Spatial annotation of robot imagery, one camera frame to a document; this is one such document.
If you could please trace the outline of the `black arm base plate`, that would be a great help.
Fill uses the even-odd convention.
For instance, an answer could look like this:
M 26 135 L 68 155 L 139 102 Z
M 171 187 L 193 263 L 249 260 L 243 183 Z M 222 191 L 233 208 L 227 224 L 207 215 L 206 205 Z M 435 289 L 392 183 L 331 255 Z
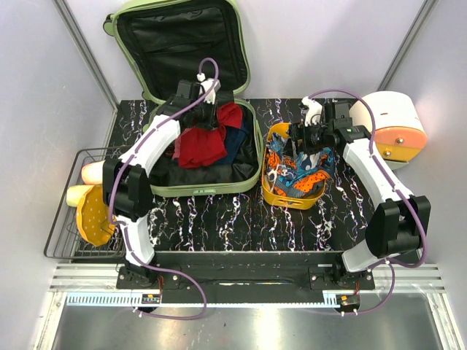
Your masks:
M 186 273 L 208 286 L 299 287 L 371 291 L 371 272 L 347 273 L 340 252 L 157 252 L 151 265 Z

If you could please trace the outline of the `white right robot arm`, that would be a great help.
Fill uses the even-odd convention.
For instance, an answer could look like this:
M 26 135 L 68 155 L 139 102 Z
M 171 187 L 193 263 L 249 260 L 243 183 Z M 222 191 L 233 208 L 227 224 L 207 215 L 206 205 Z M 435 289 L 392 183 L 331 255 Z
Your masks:
M 364 239 L 333 263 L 333 284 L 340 289 L 353 287 L 381 263 L 422 265 L 428 253 L 430 201 L 414 195 L 397 179 L 377 152 L 373 129 L 357 122 L 353 106 L 346 101 L 319 104 L 306 96 L 301 108 L 306 110 L 305 119 L 289 127 L 290 138 L 305 149 L 338 152 L 358 175 L 375 208 Z

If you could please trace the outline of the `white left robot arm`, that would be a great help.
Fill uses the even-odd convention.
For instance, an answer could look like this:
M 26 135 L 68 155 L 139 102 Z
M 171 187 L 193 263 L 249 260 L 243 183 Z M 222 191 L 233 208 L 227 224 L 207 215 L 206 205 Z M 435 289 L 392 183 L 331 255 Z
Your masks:
M 214 114 L 218 79 L 181 80 L 177 92 L 156 109 L 142 137 L 118 158 L 104 161 L 103 200 L 109 221 L 119 228 L 126 246 L 125 270 L 143 289 L 157 281 L 157 270 L 149 266 L 155 252 L 148 233 L 148 214 L 153 207 L 149 175 L 166 148 L 182 133 L 183 123 L 209 120 Z

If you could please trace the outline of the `colourful patterned shorts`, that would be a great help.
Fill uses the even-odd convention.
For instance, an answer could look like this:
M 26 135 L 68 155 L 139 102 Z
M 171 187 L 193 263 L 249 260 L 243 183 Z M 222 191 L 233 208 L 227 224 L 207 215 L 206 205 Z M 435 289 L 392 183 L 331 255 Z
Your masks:
M 333 151 L 325 147 L 316 153 L 297 152 L 289 138 L 272 133 L 266 144 L 267 188 L 275 195 L 308 198 L 324 188 L 333 175 Z

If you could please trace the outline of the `white orange drawer cabinet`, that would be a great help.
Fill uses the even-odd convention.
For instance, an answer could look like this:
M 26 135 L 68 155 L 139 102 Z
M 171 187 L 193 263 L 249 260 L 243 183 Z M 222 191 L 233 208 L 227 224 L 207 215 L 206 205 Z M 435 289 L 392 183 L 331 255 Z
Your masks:
M 427 135 L 412 99 L 394 91 L 377 91 L 350 108 L 354 125 L 375 132 L 378 152 L 391 170 L 406 166 L 427 144 Z

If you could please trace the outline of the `navy blue garment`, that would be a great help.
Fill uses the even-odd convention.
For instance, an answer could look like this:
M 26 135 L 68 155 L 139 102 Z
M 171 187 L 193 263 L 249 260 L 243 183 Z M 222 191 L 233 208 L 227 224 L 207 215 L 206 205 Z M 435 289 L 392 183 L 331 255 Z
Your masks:
M 252 133 L 252 123 L 243 119 L 240 128 L 226 126 L 225 131 L 224 147 L 226 156 L 217 160 L 216 165 L 231 165 L 233 163 L 244 141 Z

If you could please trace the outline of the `orange plastic basket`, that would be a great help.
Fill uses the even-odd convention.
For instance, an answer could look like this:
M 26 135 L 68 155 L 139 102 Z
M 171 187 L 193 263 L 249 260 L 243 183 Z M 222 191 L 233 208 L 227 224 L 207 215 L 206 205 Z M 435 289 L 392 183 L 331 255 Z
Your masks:
M 261 174 L 263 199 L 271 206 L 307 210 L 325 192 L 333 153 L 329 148 L 301 150 L 301 142 L 289 136 L 290 126 L 281 122 L 269 128 Z

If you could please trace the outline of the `red garment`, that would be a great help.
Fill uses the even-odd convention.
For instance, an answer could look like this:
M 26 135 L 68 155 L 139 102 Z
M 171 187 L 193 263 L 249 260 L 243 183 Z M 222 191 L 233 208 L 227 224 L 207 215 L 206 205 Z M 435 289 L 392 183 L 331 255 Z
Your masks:
M 191 128 L 180 136 L 178 165 L 191 169 L 216 165 L 215 162 L 226 156 L 224 139 L 225 127 L 240 128 L 244 113 L 234 102 L 227 103 L 217 110 L 219 126 L 213 130 Z

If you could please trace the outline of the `green hard-shell suitcase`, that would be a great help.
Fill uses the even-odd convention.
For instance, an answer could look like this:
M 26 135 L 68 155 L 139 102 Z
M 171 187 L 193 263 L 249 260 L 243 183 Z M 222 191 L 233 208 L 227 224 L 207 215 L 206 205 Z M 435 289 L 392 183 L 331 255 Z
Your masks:
M 235 1 L 129 1 L 107 15 L 104 32 L 115 38 L 142 86 L 142 96 L 161 106 L 180 80 L 193 81 L 202 59 L 219 67 L 220 97 L 243 111 L 249 135 L 232 164 L 180 168 L 163 155 L 150 172 L 162 197 L 243 193 L 260 176 L 263 140 L 255 110 L 240 98 L 250 83 L 239 9 Z

